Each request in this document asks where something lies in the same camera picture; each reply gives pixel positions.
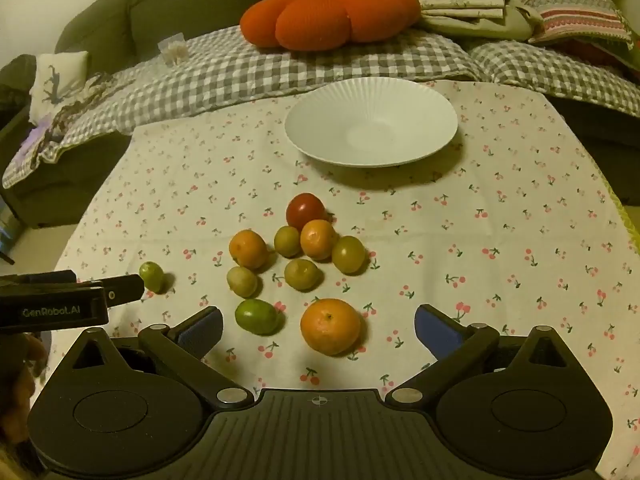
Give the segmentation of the operator hand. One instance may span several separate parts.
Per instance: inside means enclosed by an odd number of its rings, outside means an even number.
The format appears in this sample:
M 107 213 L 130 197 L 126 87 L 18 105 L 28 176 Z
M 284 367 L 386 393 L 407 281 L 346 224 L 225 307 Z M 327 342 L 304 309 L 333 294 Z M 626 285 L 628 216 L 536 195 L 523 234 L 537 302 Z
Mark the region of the operator hand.
M 16 374 L 1 379 L 1 478 L 32 479 L 14 457 L 14 448 L 29 437 L 27 419 L 30 398 L 35 393 L 35 381 L 28 362 L 47 359 L 47 350 L 42 342 L 31 334 L 21 335 L 26 342 L 26 353 L 18 362 L 21 367 Z

